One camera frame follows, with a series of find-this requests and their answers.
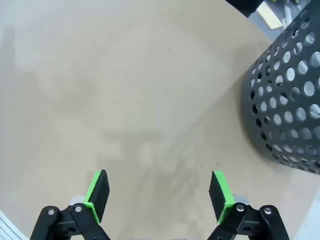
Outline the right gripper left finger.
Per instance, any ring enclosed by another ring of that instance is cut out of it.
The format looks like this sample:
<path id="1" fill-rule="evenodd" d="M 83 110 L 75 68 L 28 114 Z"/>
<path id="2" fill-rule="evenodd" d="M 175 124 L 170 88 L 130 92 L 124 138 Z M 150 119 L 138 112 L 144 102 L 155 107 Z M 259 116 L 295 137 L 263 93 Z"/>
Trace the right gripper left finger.
<path id="1" fill-rule="evenodd" d="M 85 240 L 108 240 L 109 236 L 100 226 L 110 186 L 107 172 L 97 171 L 82 202 L 69 205 L 64 210 L 45 206 L 31 234 L 32 240 L 70 240 L 82 236 Z"/>

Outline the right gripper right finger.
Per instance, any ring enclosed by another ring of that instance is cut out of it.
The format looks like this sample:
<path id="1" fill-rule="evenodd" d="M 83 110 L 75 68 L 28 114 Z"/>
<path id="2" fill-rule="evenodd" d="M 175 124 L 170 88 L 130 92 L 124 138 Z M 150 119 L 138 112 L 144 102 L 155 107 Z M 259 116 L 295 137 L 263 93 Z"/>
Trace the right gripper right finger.
<path id="1" fill-rule="evenodd" d="M 273 205 L 254 209 L 236 202 L 222 171 L 212 172 L 208 192 L 218 223 L 209 240 L 233 240 L 238 235 L 250 240 L 289 239 L 278 209 Z"/>

